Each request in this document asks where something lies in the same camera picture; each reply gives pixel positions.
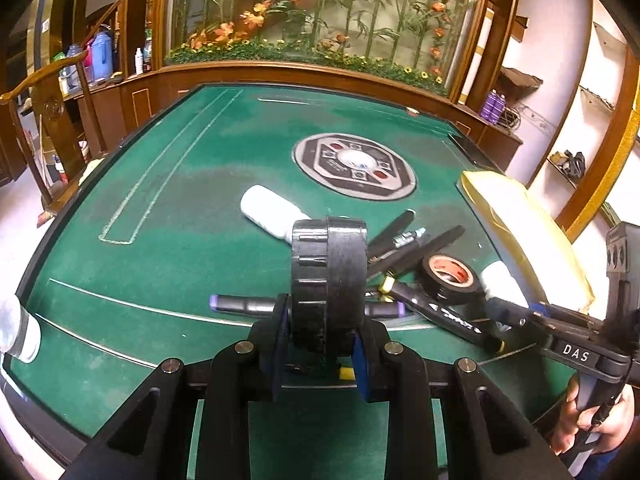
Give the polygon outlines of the person right hand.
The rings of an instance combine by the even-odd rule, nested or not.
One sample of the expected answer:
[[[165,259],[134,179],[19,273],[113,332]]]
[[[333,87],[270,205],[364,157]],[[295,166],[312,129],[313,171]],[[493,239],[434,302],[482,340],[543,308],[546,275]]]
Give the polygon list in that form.
[[[567,384],[565,401],[550,438],[550,446],[556,455],[568,451],[574,445],[578,431],[587,431],[591,427],[594,414],[597,413],[597,406],[579,411],[578,394],[579,379],[574,375]],[[594,452],[605,453],[617,448],[628,436],[633,422],[634,389],[626,385],[608,417],[593,429],[596,434],[601,435]]]

